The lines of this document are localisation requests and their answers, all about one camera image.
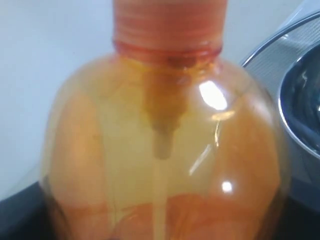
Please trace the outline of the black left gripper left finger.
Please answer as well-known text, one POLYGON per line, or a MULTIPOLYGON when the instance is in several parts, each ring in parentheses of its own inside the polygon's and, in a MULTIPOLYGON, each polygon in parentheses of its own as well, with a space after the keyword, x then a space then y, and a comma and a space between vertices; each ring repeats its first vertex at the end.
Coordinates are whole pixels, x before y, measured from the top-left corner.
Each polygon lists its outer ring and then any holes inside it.
POLYGON ((64 240, 65 214, 49 181, 36 182, 0 201, 2 240, 64 240))

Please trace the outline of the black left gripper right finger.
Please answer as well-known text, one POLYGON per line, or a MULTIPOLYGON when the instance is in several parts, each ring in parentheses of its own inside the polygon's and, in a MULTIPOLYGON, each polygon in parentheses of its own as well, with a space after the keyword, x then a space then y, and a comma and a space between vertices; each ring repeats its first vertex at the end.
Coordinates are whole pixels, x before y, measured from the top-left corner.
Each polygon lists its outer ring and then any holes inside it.
POLYGON ((319 240, 320 200, 304 203, 289 197, 273 238, 275 240, 319 240))

